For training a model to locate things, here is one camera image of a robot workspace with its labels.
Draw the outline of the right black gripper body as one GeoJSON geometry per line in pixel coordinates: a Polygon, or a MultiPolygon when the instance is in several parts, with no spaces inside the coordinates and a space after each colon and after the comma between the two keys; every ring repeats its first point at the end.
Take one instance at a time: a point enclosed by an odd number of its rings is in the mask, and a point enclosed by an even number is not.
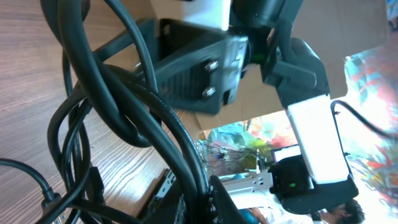
{"type": "Polygon", "coordinates": [[[158,89],[173,108],[217,114],[234,101],[249,39],[175,19],[159,24],[158,89]]]}

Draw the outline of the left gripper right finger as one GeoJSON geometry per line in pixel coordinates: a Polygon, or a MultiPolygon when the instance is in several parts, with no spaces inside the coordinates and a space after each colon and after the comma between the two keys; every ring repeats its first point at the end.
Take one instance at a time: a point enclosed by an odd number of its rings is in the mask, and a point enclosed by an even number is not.
{"type": "Polygon", "coordinates": [[[213,223],[247,224],[217,176],[210,177],[210,186],[213,223]]]}

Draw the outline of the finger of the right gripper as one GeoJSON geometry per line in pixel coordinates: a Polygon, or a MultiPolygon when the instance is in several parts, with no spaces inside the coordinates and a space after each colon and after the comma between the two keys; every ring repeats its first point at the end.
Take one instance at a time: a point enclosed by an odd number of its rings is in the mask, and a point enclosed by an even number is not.
{"type": "MultiPolygon", "coordinates": [[[[144,38],[150,57],[155,62],[155,19],[139,19],[136,24],[144,38]]],[[[101,61],[105,61],[133,43],[134,41],[128,31],[124,30],[115,38],[97,48],[94,53],[101,61]]]]}

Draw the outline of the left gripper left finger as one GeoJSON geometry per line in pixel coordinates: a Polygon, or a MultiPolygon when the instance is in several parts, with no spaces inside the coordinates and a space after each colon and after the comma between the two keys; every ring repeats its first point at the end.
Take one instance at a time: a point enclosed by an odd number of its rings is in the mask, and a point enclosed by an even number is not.
{"type": "Polygon", "coordinates": [[[146,224],[175,224],[185,223],[185,201],[180,190],[179,182],[166,182],[153,197],[148,206],[146,224]]]}

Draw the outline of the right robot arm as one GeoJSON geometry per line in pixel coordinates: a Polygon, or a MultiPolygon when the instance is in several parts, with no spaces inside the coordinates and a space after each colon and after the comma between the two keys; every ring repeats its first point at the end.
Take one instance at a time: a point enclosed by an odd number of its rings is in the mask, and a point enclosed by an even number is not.
{"type": "Polygon", "coordinates": [[[183,1],[181,18],[159,21],[159,36],[148,23],[136,24],[119,1],[110,1],[126,26],[123,35],[95,51],[105,61],[135,45],[141,67],[135,72],[108,66],[134,93],[181,110],[218,114],[236,99],[248,65],[261,69],[275,87],[301,154],[271,167],[255,190],[247,181],[227,185],[234,208],[246,208],[273,194],[286,211],[306,215],[333,208],[358,194],[336,128],[325,67],[301,39],[291,36],[300,1],[183,1]]]}

